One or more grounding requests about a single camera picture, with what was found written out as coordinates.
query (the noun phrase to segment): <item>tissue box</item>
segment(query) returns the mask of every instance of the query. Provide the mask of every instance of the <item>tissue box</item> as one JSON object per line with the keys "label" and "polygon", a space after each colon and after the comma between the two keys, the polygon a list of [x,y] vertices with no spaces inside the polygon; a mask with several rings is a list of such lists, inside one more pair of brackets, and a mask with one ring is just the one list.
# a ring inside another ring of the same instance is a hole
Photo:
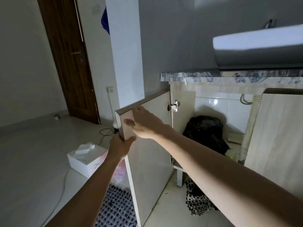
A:
{"label": "tissue box", "polygon": [[71,168],[85,177],[90,178],[104,162],[104,158],[102,158],[101,155],[107,151],[108,150],[103,147],[94,145],[93,143],[87,143],[80,145],[77,150],[68,153],[67,157]]}

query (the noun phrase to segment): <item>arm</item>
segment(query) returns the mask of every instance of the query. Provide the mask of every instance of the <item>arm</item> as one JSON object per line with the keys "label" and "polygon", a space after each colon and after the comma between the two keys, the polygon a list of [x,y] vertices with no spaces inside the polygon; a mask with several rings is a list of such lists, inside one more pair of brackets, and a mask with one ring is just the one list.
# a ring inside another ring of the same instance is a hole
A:
{"label": "arm", "polygon": [[112,138],[104,163],[73,198],[51,219],[46,227],[93,226],[106,195],[112,175],[127,155],[136,137],[122,141],[119,133]]}
{"label": "arm", "polygon": [[126,119],[164,147],[235,226],[303,226],[303,203],[262,175],[177,133],[143,107]]}

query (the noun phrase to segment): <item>marble countertop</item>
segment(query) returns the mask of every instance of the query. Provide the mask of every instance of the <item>marble countertop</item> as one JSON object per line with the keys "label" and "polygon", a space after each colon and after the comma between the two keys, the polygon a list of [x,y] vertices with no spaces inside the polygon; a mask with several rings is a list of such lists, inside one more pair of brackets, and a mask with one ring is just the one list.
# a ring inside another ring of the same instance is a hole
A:
{"label": "marble countertop", "polygon": [[161,81],[303,84],[303,68],[165,72]]}

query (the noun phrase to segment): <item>door handle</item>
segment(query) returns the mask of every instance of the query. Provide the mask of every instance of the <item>door handle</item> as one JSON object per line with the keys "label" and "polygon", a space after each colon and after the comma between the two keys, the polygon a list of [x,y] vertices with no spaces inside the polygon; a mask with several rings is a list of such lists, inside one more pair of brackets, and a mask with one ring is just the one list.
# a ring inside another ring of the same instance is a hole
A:
{"label": "door handle", "polygon": [[76,54],[82,55],[81,51],[71,53],[71,55],[76,55]]}

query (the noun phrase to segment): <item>electrical outlet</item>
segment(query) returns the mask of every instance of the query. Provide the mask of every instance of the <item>electrical outlet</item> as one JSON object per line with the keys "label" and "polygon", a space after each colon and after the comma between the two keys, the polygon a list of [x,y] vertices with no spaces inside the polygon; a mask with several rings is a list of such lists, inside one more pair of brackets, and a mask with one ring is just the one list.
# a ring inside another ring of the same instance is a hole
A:
{"label": "electrical outlet", "polygon": [[114,92],[114,87],[106,87],[106,91],[109,93]]}

